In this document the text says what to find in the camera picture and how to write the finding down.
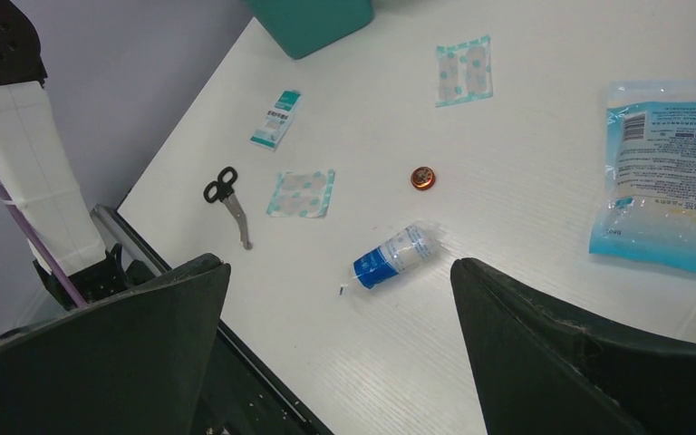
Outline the bandage strip pack upper centre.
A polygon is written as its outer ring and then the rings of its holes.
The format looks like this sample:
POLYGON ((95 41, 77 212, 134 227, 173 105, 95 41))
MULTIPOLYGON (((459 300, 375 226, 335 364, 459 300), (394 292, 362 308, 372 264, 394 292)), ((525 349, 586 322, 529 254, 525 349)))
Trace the bandage strip pack upper centre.
POLYGON ((439 81, 435 106, 448 107, 491 98, 494 95, 491 38, 436 47, 439 81))

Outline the blue white bandage roll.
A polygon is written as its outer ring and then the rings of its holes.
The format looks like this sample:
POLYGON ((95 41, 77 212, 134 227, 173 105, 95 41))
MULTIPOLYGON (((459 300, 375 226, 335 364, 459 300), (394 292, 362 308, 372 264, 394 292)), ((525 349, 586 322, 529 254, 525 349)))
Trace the blue white bandage roll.
POLYGON ((445 232, 438 223, 415 221, 393 237, 358 256, 345 269, 339 295, 376 287, 434 263, 444 251, 445 232))

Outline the black handled bandage scissors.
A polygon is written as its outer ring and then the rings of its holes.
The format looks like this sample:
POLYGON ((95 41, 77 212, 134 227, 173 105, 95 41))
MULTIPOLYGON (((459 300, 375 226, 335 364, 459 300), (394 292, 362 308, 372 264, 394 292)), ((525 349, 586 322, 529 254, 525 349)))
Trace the black handled bandage scissors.
POLYGON ((247 215, 237 199, 234 184, 237 181, 237 171, 231 166, 223 168, 215 179, 210 181, 203 190, 203 198, 207 203, 222 203, 237 223, 239 238, 245 250, 251 250, 253 245, 249 239, 247 215))

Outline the teal medical gauze packet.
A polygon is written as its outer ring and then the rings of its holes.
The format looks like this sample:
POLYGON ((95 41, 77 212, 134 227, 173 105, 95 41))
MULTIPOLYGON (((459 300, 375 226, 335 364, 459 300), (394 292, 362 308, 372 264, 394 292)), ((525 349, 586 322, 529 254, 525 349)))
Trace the teal medical gauze packet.
POLYGON ((300 91, 283 91, 267 110, 262 124, 255 129, 249 140, 267 150, 275 151, 288 131, 301 100, 302 93, 300 91))

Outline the blue cotton swab bag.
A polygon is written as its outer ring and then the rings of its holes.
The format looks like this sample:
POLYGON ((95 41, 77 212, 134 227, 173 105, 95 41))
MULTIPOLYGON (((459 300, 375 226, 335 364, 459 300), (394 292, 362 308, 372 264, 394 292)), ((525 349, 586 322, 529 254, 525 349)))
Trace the blue cotton swab bag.
POLYGON ((696 81, 612 82, 589 251, 696 273, 696 81))

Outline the bandage strip pack near scissors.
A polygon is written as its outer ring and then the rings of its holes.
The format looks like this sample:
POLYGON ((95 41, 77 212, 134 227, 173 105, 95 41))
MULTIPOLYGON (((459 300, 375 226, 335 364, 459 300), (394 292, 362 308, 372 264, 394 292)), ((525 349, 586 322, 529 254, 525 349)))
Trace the bandage strip pack near scissors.
POLYGON ((335 170, 280 172, 266 213, 273 218, 323 218, 334 189, 335 170))

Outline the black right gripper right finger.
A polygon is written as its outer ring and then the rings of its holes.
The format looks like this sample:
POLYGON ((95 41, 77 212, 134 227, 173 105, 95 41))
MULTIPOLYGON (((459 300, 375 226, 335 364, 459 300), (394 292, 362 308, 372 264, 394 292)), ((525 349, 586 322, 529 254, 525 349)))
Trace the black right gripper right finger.
POLYGON ((619 324, 475 258, 450 282, 491 434, 696 434, 696 343, 619 324))

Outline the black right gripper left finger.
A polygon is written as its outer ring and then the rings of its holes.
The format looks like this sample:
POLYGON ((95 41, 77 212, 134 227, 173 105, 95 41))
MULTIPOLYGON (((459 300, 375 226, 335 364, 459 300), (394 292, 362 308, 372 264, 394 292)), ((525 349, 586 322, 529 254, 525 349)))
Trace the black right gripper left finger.
POLYGON ((0 434, 187 434, 231 268, 205 254, 0 336, 0 434))

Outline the teal medicine kit box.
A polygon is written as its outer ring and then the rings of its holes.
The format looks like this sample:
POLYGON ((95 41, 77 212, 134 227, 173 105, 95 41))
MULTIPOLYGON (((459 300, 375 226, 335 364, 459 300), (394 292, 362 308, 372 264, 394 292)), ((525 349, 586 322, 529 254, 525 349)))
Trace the teal medicine kit box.
POLYGON ((371 0, 251 0, 257 21, 292 59, 302 59, 372 22, 371 0))

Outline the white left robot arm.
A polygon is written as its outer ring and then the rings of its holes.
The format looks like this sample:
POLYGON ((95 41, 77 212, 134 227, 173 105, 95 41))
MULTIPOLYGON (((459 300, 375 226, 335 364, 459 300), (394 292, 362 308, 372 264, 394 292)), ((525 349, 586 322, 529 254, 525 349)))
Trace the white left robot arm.
POLYGON ((33 24, 0 1, 0 199, 24 233, 45 289, 67 310, 129 287, 86 208, 44 88, 33 24))

